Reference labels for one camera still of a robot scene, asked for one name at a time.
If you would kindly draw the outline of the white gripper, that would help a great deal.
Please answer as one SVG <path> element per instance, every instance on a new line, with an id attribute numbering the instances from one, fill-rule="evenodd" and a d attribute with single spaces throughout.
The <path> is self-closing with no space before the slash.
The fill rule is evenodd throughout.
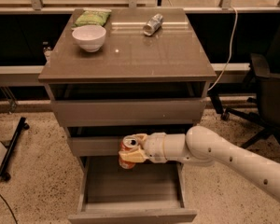
<path id="1" fill-rule="evenodd" d="M 165 133 L 153 133 L 147 136 L 146 133 L 137 133 L 135 135 L 136 144 L 142 149 L 134 151 L 120 151 L 119 156 L 128 162 L 142 163 L 149 158 L 154 163 L 166 163 L 164 154 Z"/>

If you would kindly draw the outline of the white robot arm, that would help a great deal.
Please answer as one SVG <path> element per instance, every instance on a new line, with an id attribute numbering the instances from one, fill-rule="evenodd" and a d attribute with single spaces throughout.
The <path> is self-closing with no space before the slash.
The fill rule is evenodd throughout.
<path id="1" fill-rule="evenodd" d="M 132 169 L 145 161 L 194 165 L 218 161 L 280 202 L 280 163 L 238 147 L 203 126 L 194 126 L 186 133 L 125 136 L 120 143 L 119 165 Z"/>

